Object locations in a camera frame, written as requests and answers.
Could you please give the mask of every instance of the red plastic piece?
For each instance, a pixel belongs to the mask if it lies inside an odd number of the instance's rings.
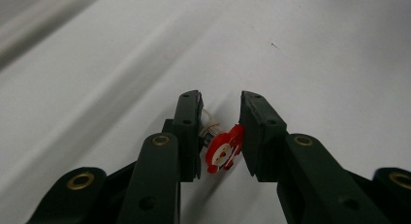
[[[219,134],[212,140],[205,155],[210,174],[233,166],[234,158],[241,152],[243,137],[244,127],[238,124],[229,133]]]

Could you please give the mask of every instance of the small red toy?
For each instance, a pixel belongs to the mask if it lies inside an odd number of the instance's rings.
[[[244,127],[237,124],[229,133],[219,134],[212,140],[205,155],[210,174],[222,168],[229,170],[233,166],[234,157],[241,152],[243,136]]]

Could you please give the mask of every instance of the white surface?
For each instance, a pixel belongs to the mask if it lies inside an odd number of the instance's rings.
[[[10,8],[0,21],[14,39],[0,49],[32,43],[0,57],[3,223],[27,221],[74,168],[111,174],[136,160],[192,89],[226,129],[250,90],[352,172],[411,170],[411,0],[91,0],[76,12],[72,1],[40,36],[10,26],[42,29],[41,14],[26,23]],[[30,7],[46,16],[47,5]],[[285,223],[276,185],[243,159],[203,175],[182,184],[181,223]]]

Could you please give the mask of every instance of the red object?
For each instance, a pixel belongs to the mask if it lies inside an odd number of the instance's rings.
[[[212,140],[205,155],[210,174],[222,168],[229,170],[233,166],[234,157],[241,152],[243,137],[244,127],[238,124],[229,133],[219,134]]]

